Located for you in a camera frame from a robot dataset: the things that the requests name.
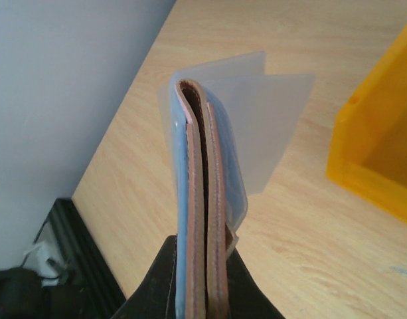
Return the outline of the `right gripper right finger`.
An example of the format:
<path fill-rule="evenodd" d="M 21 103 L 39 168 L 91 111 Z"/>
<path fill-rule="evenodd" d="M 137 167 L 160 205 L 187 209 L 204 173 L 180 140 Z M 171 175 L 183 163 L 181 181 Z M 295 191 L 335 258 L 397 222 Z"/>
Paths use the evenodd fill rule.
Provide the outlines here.
<path fill-rule="evenodd" d="M 232 319 L 285 319 L 255 283 L 237 249 L 227 260 L 229 315 Z"/>

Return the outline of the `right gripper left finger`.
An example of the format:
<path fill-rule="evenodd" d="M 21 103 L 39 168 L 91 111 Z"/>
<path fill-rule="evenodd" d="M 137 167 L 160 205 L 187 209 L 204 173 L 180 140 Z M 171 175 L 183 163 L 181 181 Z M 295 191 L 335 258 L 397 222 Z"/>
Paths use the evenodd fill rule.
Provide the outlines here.
<path fill-rule="evenodd" d="M 141 284 L 112 319 L 175 317 L 177 237 L 168 236 Z"/>

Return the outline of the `yellow bin with beige cards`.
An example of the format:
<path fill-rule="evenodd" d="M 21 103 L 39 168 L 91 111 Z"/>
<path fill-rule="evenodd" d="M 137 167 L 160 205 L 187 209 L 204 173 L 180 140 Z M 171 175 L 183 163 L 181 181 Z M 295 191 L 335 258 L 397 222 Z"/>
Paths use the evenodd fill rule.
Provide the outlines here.
<path fill-rule="evenodd" d="M 407 222 L 407 24 L 338 112 L 326 175 Z"/>

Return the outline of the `left black frame post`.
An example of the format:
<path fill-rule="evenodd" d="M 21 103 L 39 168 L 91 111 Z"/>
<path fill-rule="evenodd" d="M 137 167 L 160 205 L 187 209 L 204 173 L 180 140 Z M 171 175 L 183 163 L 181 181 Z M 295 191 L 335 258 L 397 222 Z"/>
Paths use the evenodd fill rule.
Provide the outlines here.
<path fill-rule="evenodd" d="M 47 218 L 66 279 L 82 288 L 88 305 L 84 318 L 111 318 L 125 296 L 71 199 L 56 199 Z"/>

